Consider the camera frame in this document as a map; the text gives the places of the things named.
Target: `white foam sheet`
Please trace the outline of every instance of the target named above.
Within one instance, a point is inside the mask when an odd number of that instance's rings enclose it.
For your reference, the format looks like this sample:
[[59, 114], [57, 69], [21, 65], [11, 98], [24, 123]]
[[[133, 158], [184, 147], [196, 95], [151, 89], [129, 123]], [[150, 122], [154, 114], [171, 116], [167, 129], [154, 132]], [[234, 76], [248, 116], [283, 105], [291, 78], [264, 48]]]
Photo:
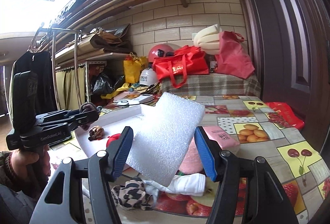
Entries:
[[147, 111], [126, 163], [149, 179], [168, 186], [177, 172], [205, 107], [164, 93]]

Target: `door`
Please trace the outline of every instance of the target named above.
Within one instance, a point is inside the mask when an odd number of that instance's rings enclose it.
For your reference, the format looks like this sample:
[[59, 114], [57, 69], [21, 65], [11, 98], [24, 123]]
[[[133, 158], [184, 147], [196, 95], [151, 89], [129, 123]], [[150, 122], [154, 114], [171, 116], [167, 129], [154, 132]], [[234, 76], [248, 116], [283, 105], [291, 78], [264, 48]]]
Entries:
[[329, 17], [323, 0], [242, 0], [265, 102], [288, 103], [320, 151], [330, 123]]

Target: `black garbage bag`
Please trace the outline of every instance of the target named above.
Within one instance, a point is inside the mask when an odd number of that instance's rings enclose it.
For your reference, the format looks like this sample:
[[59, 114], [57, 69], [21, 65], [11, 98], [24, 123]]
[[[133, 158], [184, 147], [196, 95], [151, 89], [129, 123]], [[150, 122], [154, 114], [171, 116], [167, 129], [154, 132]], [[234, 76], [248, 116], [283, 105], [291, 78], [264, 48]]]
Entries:
[[114, 90], [117, 90], [118, 88], [122, 87], [123, 84], [125, 83], [125, 76], [120, 76], [116, 83], [113, 86]]
[[105, 73], [101, 72], [94, 84], [93, 94], [111, 94], [113, 91], [113, 81]]

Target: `tiled wall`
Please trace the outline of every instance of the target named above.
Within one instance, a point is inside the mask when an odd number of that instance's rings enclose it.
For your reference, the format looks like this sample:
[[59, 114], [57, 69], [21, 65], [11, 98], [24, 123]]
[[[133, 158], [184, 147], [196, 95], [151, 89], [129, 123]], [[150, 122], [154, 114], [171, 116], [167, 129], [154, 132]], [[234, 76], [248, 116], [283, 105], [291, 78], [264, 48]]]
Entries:
[[213, 24], [223, 30], [235, 31], [246, 37], [245, 21], [239, 0], [187, 0], [182, 7], [180, 0], [153, 0], [131, 10], [102, 20], [96, 26], [103, 28], [130, 23], [129, 39], [134, 51], [148, 55], [159, 43], [179, 46], [193, 45], [192, 33]]

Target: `fruit pattern tablecloth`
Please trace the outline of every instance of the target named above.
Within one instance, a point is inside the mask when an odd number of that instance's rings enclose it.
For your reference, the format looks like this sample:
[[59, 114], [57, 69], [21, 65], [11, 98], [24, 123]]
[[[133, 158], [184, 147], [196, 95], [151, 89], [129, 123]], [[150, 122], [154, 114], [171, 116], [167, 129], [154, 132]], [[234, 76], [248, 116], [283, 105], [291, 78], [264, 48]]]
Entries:
[[[218, 125], [240, 142], [238, 157], [253, 160], [263, 156], [268, 161], [282, 183], [299, 223], [307, 223], [328, 195], [330, 170], [300, 132], [257, 97], [221, 95], [188, 98], [205, 105], [202, 126]], [[116, 184], [124, 185], [125, 180], [136, 176], [143, 178], [135, 170], [127, 169], [119, 178], [123, 183]], [[129, 219], [128, 214], [134, 216], [128, 223], [205, 223], [217, 186], [218, 183], [207, 178], [202, 197], [161, 193], [155, 211], [118, 211], [122, 220]], [[242, 220], [245, 187], [246, 181], [241, 178], [234, 223]]]

